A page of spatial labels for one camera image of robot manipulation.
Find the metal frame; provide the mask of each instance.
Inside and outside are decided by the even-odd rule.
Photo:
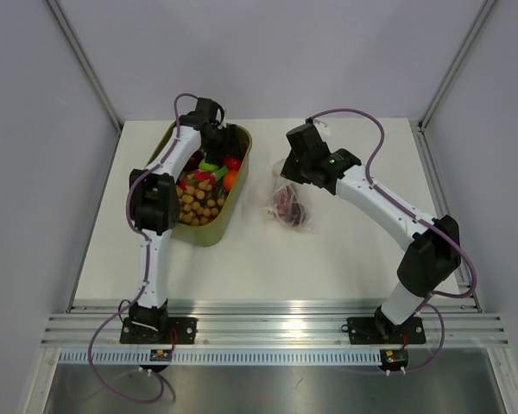
[[[60,0],[45,0],[45,3],[59,24],[111,122],[116,130],[121,132],[122,124],[118,120],[117,113],[92,70],[73,27],[60,5]],[[424,116],[419,123],[412,124],[420,159],[439,215],[447,213],[449,207],[439,180],[438,168],[428,146],[426,127],[449,91],[496,4],[497,0],[484,1]],[[462,291],[467,289],[470,275],[465,267],[458,270],[457,278],[459,288]],[[41,343],[40,363],[25,405],[25,412],[42,412],[57,364],[85,363],[83,356],[90,336],[104,320],[104,315],[117,311],[119,301],[73,300],[75,291],[68,305],[68,313],[52,315],[48,320]],[[312,354],[316,354],[318,359],[312,359],[309,362],[318,365],[322,358],[339,358],[341,362],[346,355],[368,355],[376,351],[376,347],[351,346],[347,335],[342,333],[339,327],[349,316],[371,315],[380,302],[381,300],[374,299],[239,303],[171,300],[169,313],[174,316],[191,316],[199,319],[196,343],[192,346],[180,347],[182,354],[185,355],[181,357],[180,363],[185,363],[185,360],[190,361],[192,358],[195,358],[196,363],[211,362],[207,355],[220,352],[230,360],[231,364],[249,365],[248,361],[240,360],[240,357],[247,355],[245,358],[253,359],[268,352],[268,354],[283,355],[279,361],[277,359],[271,361],[272,365],[288,365],[289,359],[296,355]],[[487,348],[507,412],[518,412],[518,376],[500,317],[497,314],[483,313],[478,295],[462,300],[435,298],[433,303],[440,308],[444,316],[445,347]],[[439,319],[431,311],[423,311],[421,316],[425,324],[428,344],[411,348],[430,348],[439,340],[441,332]],[[97,363],[110,363],[111,359],[116,360],[115,363],[124,359],[138,359],[144,357],[149,351],[149,346],[121,345],[118,342],[120,328],[121,323],[116,320],[110,323],[98,337],[95,349]],[[357,362],[352,357],[349,358],[350,365]]]
[[[98,101],[101,103],[105,113],[110,118],[111,124],[113,125],[117,133],[121,134],[121,131],[123,130],[123,123],[119,119],[119,116],[115,111],[115,108],[111,104],[111,101],[107,97],[104,88],[100,84],[100,81],[96,76],[94,69],[92,69],[92,65],[86,57],[85,51],[83,50],[83,47],[80,44],[79,38],[75,34],[73,25],[69,22],[67,14],[61,6],[60,0],[44,0],[44,3],[50,9],[50,12],[52,13],[52,16],[54,17],[56,23],[58,23],[61,33],[63,34],[67,43],[69,44],[69,47],[71,48],[75,59],[77,59],[77,61],[79,62],[79,65],[83,70],[83,73],[85,74],[88,83],[96,93]]]
[[[421,118],[420,130],[422,132],[426,130],[428,124],[430,121],[432,121],[434,114],[438,110],[439,105],[443,99],[445,99],[447,92],[459,74],[460,68],[463,66],[466,59],[470,55],[472,47],[476,43],[479,35],[482,33],[482,30],[485,27],[485,24],[490,18],[491,12],[494,10],[497,3],[498,0],[485,0],[482,4],[482,7],[480,7],[480,10],[477,12],[477,15],[474,18],[470,28],[468,29],[468,32],[466,33],[462,43],[460,44],[458,51],[455,53],[455,56],[447,68],[443,79],[439,83],[438,89],[433,95],[430,104],[428,104],[426,112]]]

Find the white wall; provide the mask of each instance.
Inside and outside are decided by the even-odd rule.
[[[0,0],[0,413],[63,311],[116,137],[41,0]]]
[[[518,0],[497,5],[427,138],[518,360]]]
[[[125,120],[194,91],[231,118],[418,119],[482,0],[62,0]]]

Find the metal floor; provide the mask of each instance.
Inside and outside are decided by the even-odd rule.
[[[429,357],[411,351],[411,367]],[[106,379],[131,369],[100,366]],[[153,405],[134,405],[101,391],[86,365],[59,365],[49,394],[47,414],[78,413],[504,413],[485,351],[447,349],[426,371],[386,378],[363,367],[189,367],[162,373],[166,388]],[[136,398],[152,398],[156,380],[144,374],[124,377],[115,387]]]

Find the white table surface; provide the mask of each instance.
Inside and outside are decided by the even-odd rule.
[[[345,147],[363,163],[378,142],[368,120],[323,118],[332,151]],[[129,173],[145,166],[172,121],[126,122],[105,189],[76,299],[133,298],[140,286],[139,244],[125,221]],[[352,204],[304,186],[316,230],[300,233],[268,219],[265,177],[289,152],[286,133],[302,119],[231,120],[252,135],[250,174],[224,238],[209,248],[172,240],[167,295],[177,299],[297,300],[386,298],[403,252]],[[405,118],[382,119],[386,143],[373,175],[418,208],[435,213],[414,137]],[[458,292],[454,277],[439,287]]]

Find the black bracket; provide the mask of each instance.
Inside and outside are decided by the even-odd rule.
[[[170,333],[171,329],[176,332],[174,336]],[[133,345],[150,343],[172,345],[172,338],[174,337],[176,345],[193,345],[197,330],[198,319],[195,317],[169,317],[167,327],[161,331],[134,324],[129,317],[126,317],[123,320],[123,329],[119,341],[122,344]]]
[[[170,317],[167,303],[161,308],[146,308],[133,304],[129,316],[123,320],[119,341],[123,344],[175,344],[192,345],[196,338],[198,319],[195,317]]]
[[[336,181],[352,166],[361,165],[361,160],[346,149],[331,153],[313,121],[292,129],[286,137],[292,150],[281,176],[298,184],[313,184],[335,195]]]
[[[144,174],[132,170],[129,186]],[[172,229],[179,222],[180,204],[173,176],[151,173],[140,182],[130,199],[130,218],[137,229],[152,230],[157,235]]]
[[[458,223],[448,215],[433,225],[460,245]],[[397,269],[401,284],[414,296],[425,298],[460,266],[460,254],[432,230],[415,233]]]
[[[180,125],[199,131],[201,143],[205,149],[205,162],[222,165],[224,155],[229,153],[226,129],[219,129],[224,120],[224,109],[221,105],[206,97],[199,97],[196,108],[180,116]]]
[[[424,325],[420,317],[410,317],[399,325],[388,338],[384,339],[378,331],[375,317],[348,317],[342,325],[342,332],[349,335],[351,345],[423,345],[426,343]]]

